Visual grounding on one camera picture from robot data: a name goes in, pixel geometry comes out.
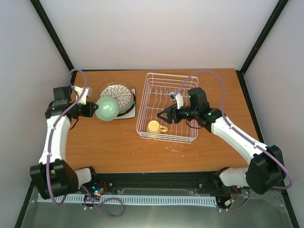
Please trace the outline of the green celadon bowl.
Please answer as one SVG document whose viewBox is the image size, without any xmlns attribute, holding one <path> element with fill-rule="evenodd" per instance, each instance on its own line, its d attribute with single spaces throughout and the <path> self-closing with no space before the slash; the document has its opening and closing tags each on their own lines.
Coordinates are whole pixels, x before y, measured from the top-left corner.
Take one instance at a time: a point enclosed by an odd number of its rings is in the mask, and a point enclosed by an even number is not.
<svg viewBox="0 0 304 228">
<path fill-rule="evenodd" d="M 111 121 L 119 114 L 118 103 L 112 97 L 102 97 L 96 104 L 98 105 L 98 109 L 95 111 L 95 114 L 102 121 Z"/>
</svg>

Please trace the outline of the white wire dish rack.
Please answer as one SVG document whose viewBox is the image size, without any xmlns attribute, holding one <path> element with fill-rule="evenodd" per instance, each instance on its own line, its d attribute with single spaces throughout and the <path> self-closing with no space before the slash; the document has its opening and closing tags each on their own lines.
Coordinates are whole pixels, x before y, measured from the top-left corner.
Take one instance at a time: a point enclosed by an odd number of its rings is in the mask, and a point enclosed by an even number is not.
<svg viewBox="0 0 304 228">
<path fill-rule="evenodd" d="M 185 120 L 178 124 L 168 124 L 157 117 L 157 114 L 163 109 L 176 103 L 170 98 L 170 93 L 180 87 L 182 88 L 180 94 L 184 104 L 190 104 L 188 90 L 198 87 L 199 80 L 193 76 L 184 83 L 186 79 L 187 76 L 181 75 L 161 73 L 148 73 L 146 75 L 136 124 L 136 131 L 141 138 L 175 143 L 191 143 L 197 138 L 198 124 L 196 121 L 190 121 L 189 125 Z M 168 131 L 161 134 L 147 132 L 146 128 L 150 121 L 158 121 L 160 125 L 166 126 Z"/>
</svg>

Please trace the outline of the yellow mug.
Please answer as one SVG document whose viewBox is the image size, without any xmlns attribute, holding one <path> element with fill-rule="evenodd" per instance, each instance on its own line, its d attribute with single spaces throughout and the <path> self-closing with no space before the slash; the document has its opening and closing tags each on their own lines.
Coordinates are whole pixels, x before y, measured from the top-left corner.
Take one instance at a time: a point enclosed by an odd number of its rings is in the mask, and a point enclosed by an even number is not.
<svg viewBox="0 0 304 228">
<path fill-rule="evenodd" d="M 168 128 L 160 125 L 158 121 L 153 120 L 147 124 L 146 131 L 148 133 L 165 133 L 168 131 Z"/>
</svg>

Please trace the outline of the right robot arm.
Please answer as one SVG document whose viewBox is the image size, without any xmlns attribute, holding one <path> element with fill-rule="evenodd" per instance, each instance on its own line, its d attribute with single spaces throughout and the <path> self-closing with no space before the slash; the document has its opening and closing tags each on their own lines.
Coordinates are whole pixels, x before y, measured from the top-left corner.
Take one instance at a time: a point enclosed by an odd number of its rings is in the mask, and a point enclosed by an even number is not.
<svg viewBox="0 0 304 228">
<path fill-rule="evenodd" d="M 200 128 L 227 142 L 248 163 L 247 168 L 220 170 L 219 179 L 224 186 L 249 187 L 262 195 L 269 189 L 277 188 L 286 178 L 281 150 L 275 145 L 267 146 L 255 140 L 235 126 L 221 110 L 211 108 L 202 88 L 188 91 L 188 106 L 183 104 L 180 94 L 170 96 L 176 103 L 159 112 L 158 118 L 168 124 L 195 120 Z"/>
</svg>

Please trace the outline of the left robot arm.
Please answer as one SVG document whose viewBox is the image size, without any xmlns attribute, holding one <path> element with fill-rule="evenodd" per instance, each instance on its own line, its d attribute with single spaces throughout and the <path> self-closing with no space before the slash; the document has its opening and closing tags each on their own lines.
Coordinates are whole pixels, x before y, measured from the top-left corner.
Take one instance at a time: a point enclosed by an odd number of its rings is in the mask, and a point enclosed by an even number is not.
<svg viewBox="0 0 304 228">
<path fill-rule="evenodd" d="M 88 191 L 98 188 L 99 179 L 93 167 L 73 170 L 66 162 L 67 134 L 73 120 L 92 117 L 98 108 L 87 101 L 89 87 L 54 88 L 54 100 L 45 112 L 47 136 L 38 164 L 30 167 L 33 184 L 45 200 L 75 193 L 83 185 Z"/>
</svg>

